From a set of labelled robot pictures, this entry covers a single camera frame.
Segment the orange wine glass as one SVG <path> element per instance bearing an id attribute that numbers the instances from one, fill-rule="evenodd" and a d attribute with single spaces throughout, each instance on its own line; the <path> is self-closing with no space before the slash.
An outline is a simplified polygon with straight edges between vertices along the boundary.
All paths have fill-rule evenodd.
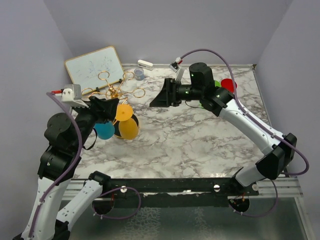
<path id="1" fill-rule="evenodd" d="M 118 138 L 133 140 L 137 137 L 139 133 L 139 121 L 130 105 L 118 105 L 113 126 L 115 128 L 114 135 Z"/>

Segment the green wine glass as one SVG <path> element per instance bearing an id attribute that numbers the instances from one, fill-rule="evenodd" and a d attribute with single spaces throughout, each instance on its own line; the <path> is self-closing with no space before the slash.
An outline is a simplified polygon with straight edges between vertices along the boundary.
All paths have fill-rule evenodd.
<path id="1" fill-rule="evenodd" d="M 216 87 L 221 87 L 221 86 L 222 86 L 221 83 L 220 83 L 219 81 L 217 81 L 217 80 L 214 80 L 214 85 L 215 85 Z M 201 103 L 199 104 L 199 107 L 200 107 L 201 109 L 204 108 Z"/>

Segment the red wine glass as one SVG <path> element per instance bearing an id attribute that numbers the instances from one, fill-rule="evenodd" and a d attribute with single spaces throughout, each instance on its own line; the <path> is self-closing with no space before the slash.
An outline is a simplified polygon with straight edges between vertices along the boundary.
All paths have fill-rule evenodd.
<path id="1" fill-rule="evenodd" d="M 238 87 L 237 83 L 233 84 L 233 80 L 231 78 L 224 78 L 220 82 L 221 87 L 227 89 L 229 92 L 234 93 L 235 89 Z"/>

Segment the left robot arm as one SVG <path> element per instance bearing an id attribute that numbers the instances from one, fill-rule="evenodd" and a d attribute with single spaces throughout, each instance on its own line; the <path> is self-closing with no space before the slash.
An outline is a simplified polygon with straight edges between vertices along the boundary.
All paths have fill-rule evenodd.
<path id="1" fill-rule="evenodd" d="M 97 197 L 111 190 L 110 177 L 95 171 L 80 192 L 63 208 L 64 193 L 74 176 L 84 143 L 97 123 L 111 122 L 116 117 L 119 99 L 90 97 L 85 107 L 75 108 L 76 117 L 52 94 L 62 112 L 47 122 L 44 133 L 49 142 L 40 158 L 37 193 L 28 224 L 16 240 L 67 240 L 76 221 Z"/>

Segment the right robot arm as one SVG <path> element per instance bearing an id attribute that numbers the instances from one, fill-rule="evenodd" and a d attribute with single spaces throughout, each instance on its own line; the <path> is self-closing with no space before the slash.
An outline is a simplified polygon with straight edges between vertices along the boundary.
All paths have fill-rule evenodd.
<path id="1" fill-rule="evenodd" d="M 189 67 L 190 84 L 181 83 L 182 75 L 183 69 L 179 69 L 175 78 L 165 78 L 150 107 L 177 107 L 182 101 L 199 101 L 205 110 L 231 123 L 258 146 L 263 158 L 241 168 L 230 179 L 229 189 L 234 195 L 242 195 L 254 182 L 275 180 L 294 157 L 296 136 L 284 135 L 238 104 L 232 92 L 215 85 L 212 69 L 206 63 Z"/>

